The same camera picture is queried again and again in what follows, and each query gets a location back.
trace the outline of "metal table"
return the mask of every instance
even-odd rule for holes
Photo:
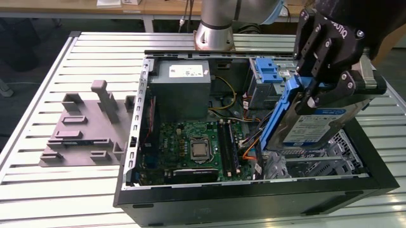
[[[293,50],[294,36],[236,35],[238,50]],[[42,168],[46,142],[67,92],[97,99],[91,82],[110,82],[117,99],[136,95],[146,49],[194,49],[193,35],[82,33],[70,37],[0,154],[2,227],[138,227],[113,207],[118,166]],[[401,188],[364,199],[331,215],[194,225],[193,227],[403,227],[406,226],[406,106],[389,88],[359,115]]]

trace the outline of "ram slot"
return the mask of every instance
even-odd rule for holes
[[[229,121],[228,123],[229,125],[229,134],[230,134],[230,143],[229,143],[229,147],[232,149],[232,153],[230,153],[230,157],[232,157],[232,169],[233,169],[233,174],[240,174],[241,173],[241,164],[240,164],[240,155],[238,155],[238,147],[237,147],[237,143],[236,143],[236,138],[233,136],[233,128],[232,128],[232,121]]]
[[[232,156],[229,150],[229,127],[225,125],[225,122],[217,122],[217,132],[218,132],[218,143],[221,146],[221,156],[222,156],[222,165],[224,165],[224,175],[232,177],[233,168],[232,168]]]
[[[221,145],[221,155],[224,163],[225,176],[232,177],[241,173],[240,160],[238,160],[238,148],[233,136],[232,123],[218,122],[218,139]]]

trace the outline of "power supply label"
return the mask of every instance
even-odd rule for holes
[[[202,65],[172,65],[170,77],[204,77]]]

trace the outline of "green circuit board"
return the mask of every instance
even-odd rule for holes
[[[242,126],[237,122],[232,125],[233,136],[237,141],[244,139]],[[196,139],[208,140],[212,156],[204,163],[192,159],[192,144]],[[158,169],[213,168],[220,169],[218,181],[240,181],[252,179],[249,163],[241,163],[241,174],[232,177],[224,175],[221,146],[218,141],[217,122],[180,122],[162,123],[160,136]]]

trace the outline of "motherboard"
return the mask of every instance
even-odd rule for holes
[[[162,123],[152,185],[250,180],[250,164],[238,151],[242,139],[240,122]]]

